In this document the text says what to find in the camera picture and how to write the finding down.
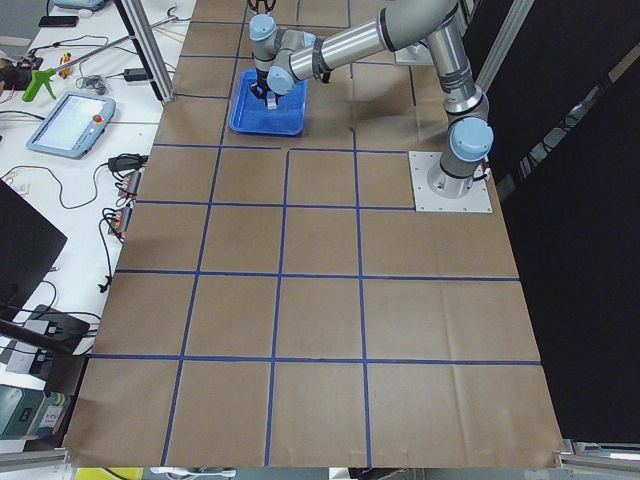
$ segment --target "green tool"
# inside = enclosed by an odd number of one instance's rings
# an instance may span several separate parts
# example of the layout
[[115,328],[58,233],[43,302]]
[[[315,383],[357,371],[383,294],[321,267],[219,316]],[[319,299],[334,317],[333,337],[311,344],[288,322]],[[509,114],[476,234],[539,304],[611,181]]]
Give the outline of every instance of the green tool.
[[33,102],[33,99],[36,98],[36,95],[40,91],[40,87],[44,85],[51,95],[51,98],[56,99],[55,94],[53,93],[53,89],[51,88],[51,77],[56,74],[55,68],[48,68],[46,70],[32,70],[31,71],[31,83],[22,94],[22,101],[24,102]]

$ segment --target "metal mounting plate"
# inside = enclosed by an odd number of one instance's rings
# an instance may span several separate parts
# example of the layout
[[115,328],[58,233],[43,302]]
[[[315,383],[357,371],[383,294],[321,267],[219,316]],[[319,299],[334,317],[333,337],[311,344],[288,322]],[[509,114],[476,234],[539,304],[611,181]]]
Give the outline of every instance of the metal mounting plate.
[[[409,152],[411,183],[417,212],[437,213],[493,213],[491,200],[484,180],[473,182],[471,189],[462,198],[449,199],[435,193],[427,184],[427,172],[440,160],[441,152]],[[475,176],[482,175],[478,166]]]

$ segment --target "black monitor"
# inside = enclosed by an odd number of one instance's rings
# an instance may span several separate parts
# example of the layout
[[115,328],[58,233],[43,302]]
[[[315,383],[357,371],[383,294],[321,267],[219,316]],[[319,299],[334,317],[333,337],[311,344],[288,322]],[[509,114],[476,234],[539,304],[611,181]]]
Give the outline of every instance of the black monitor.
[[0,181],[0,318],[16,316],[66,241],[62,232]]
[[73,353],[88,330],[86,322],[68,316],[62,321],[59,317],[64,314],[55,310],[43,313],[41,308],[38,318],[55,325],[53,331],[39,333],[11,322],[49,272],[66,241],[62,232],[0,181],[0,335],[42,350]]

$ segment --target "black curtain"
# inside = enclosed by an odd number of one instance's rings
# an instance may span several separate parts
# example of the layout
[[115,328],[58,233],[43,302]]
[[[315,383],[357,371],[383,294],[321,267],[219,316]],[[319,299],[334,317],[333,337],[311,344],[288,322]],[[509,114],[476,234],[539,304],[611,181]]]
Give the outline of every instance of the black curtain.
[[[474,75],[511,6],[483,0],[464,36]],[[640,1],[538,0],[489,89],[497,181],[640,42]]]
[[640,442],[639,107],[637,60],[503,205],[566,438]]

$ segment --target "blue plastic tray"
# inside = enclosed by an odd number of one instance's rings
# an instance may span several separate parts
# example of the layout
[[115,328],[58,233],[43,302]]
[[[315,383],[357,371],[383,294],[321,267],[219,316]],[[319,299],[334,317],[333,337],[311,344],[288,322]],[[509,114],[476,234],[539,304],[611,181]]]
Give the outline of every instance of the blue plastic tray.
[[242,72],[233,102],[229,127],[240,133],[263,135],[298,135],[304,128],[304,108],[307,100],[307,82],[298,82],[288,95],[280,97],[278,108],[267,109],[264,100],[251,93],[251,84],[257,80],[255,68]]

